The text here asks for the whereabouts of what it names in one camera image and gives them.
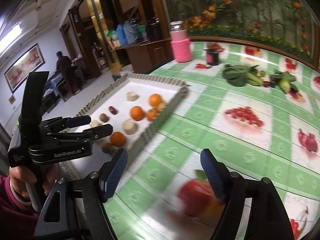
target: sleeve cuff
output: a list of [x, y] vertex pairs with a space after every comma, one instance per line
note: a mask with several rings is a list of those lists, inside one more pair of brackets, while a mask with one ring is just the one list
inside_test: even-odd
[[16, 199], [17, 201], [19, 201], [20, 204], [22, 204], [22, 205], [24, 205], [24, 206], [31, 206], [31, 201], [29, 201], [29, 202], [24, 202], [23, 200], [21, 200], [21, 199], [18, 197], [17, 193], [15, 192], [15, 190], [14, 190], [14, 188], [13, 188], [13, 186], [12, 186], [11, 180], [10, 180], [10, 188], [11, 188], [11, 192], [12, 192], [13, 196], [15, 197], [15, 199]]

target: white tray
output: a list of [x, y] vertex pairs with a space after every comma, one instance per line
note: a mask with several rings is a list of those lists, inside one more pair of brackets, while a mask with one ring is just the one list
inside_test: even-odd
[[[135, 91], [139, 95], [136, 101], [131, 102], [126, 100], [126, 94], [130, 91]], [[110, 117], [107, 123], [113, 126], [113, 131], [120, 131], [126, 136], [127, 140], [123, 148], [125, 148], [128, 153], [128, 169], [145, 144], [152, 139], [170, 113], [176, 108], [186, 92], [186, 85], [181, 80], [153, 75], [127, 74], [103, 90], [76, 116], [90, 115], [92, 121], [97, 120], [101, 124], [104, 123], [99, 120], [100, 114], [105, 113]], [[122, 123], [126, 119], [131, 118], [129, 113], [130, 109], [133, 106], [140, 106], [147, 112], [152, 108], [148, 104], [148, 98], [155, 93], [160, 94], [163, 100], [167, 102], [166, 108], [160, 112], [153, 122], [149, 122], [146, 118], [137, 121], [139, 130], [133, 135], [126, 135], [122, 129]], [[113, 106], [118, 113], [116, 115], [111, 114], [109, 106]], [[88, 128], [89, 125], [84, 125], [66, 131], [82, 132]], [[62, 163], [62, 166], [65, 166], [69, 173], [73, 171], [73, 177], [76, 178], [83, 178], [91, 171], [99, 170], [103, 163], [111, 159], [110, 155], [104, 154], [100, 149], [100, 146], [105, 142], [109, 142], [109, 137], [102, 138], [95, 142], [92, 156], [71, 160], [70, 162]]]

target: wooden cabinet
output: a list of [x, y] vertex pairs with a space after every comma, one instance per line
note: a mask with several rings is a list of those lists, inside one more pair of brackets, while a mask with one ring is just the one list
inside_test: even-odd
[[124, 48], [135, 73], [143, 74], [173, 57], [170, 41], [146, 42]]

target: small wall picture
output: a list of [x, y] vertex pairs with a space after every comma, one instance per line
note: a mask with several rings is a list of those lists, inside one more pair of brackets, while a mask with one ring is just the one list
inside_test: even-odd
[[16, 101], [16, 98], [14, 97], [14, 95], [10, 96], [9, 98], [10, 104], [13, 104], [15, 101]]
[[25, 81], [30, 72], [37, 70], [44, 63], [38, 44], [13, 63], [4, 73], [12, 93]]

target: black robotic device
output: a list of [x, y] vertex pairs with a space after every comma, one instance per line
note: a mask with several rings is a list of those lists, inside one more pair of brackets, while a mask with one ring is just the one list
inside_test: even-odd
[[[59, 133], [65, 128], [88, 124], [89, 116], [77, 118], [53, 118], [41, 121], [39, 108], [48, 72], [29, 74], [19, 118], [19, 130], [12, 138], [9, 150], [10, 166], [25, 165], [37, 177], [36, 185], [27, 189], [33, 207], [41, 211], [34, 239], [83, 239], [117, 240], [102, 203], [114, 194], [122, 169], [117, 170], [116, 180], [110, 181], [119, 161], [126, 152], [119, 149], [110, 162], [84, 179], [66, 181], [59, 179], [48, 198], [42, 189], [45, 167], [51, 163], [90, 156], [94, 140], [112, 133], [111, 125], [84, 130], [82, 133]], [[226, 206], [211, 240], [234, 240], [240, 225], [244, 201], [252, 198], [245, 240], [294, 240], [290, 221], [284, 205], [269, 178], [260, 181], [244, 179], [239, 173], [229, 172], [218, 162], [209, 149], [201, 152], [201, 165], [217, 198]], [[106, 190], [113, 184], [112, 190]], [[76, 214], [76, 198], [82, 198], [87, 228], [81, 228]], [[302, 240], [320, 239], [320, 220]]]

